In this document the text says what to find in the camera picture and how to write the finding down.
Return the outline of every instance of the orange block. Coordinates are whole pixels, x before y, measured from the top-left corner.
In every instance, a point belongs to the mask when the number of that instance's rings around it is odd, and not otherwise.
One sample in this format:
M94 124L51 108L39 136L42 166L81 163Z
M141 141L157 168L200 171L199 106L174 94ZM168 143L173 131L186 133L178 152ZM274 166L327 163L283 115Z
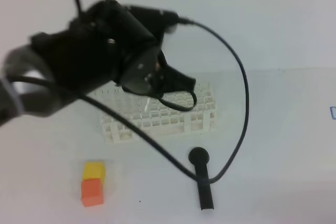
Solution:
M103 190L99 178L83 180L82 202L85 207L103 204Z

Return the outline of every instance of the stacked blocks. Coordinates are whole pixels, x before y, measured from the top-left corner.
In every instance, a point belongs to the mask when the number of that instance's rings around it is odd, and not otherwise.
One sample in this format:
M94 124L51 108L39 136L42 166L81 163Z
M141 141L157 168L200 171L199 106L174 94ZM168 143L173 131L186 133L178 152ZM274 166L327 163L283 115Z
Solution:
M102 186L105 180L105 166L103 162L86 162L82 183L81 200L85 207L103 204Z

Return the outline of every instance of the yellow block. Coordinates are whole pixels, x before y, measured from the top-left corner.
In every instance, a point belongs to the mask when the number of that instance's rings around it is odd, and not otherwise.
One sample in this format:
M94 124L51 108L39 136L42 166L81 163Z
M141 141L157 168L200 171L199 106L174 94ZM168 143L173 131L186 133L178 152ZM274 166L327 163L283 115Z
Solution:
M101 184L104 184L105 180L105 166L103 162L86 162L84 166L82 179L94 179L99 178Z

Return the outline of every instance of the white wall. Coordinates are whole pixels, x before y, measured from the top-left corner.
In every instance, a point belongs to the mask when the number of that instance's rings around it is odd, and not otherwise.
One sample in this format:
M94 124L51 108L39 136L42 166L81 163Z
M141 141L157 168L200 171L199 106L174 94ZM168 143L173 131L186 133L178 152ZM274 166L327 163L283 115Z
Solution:
M88 5L94 0L85 0ZM176 10L213 27L247 69L335 67L335 0L118 0ZM64 29L73 0L0 0L0 57L37 32ZM196 28L166 40L168 61L184 71L231 68L222 46Z

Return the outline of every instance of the blue object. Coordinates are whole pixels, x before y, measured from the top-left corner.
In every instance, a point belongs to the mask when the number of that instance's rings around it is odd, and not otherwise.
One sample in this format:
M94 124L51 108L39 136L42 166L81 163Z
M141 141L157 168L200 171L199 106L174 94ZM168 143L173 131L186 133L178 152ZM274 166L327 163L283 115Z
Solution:
M336 120L336 107L330 107L331 117Z

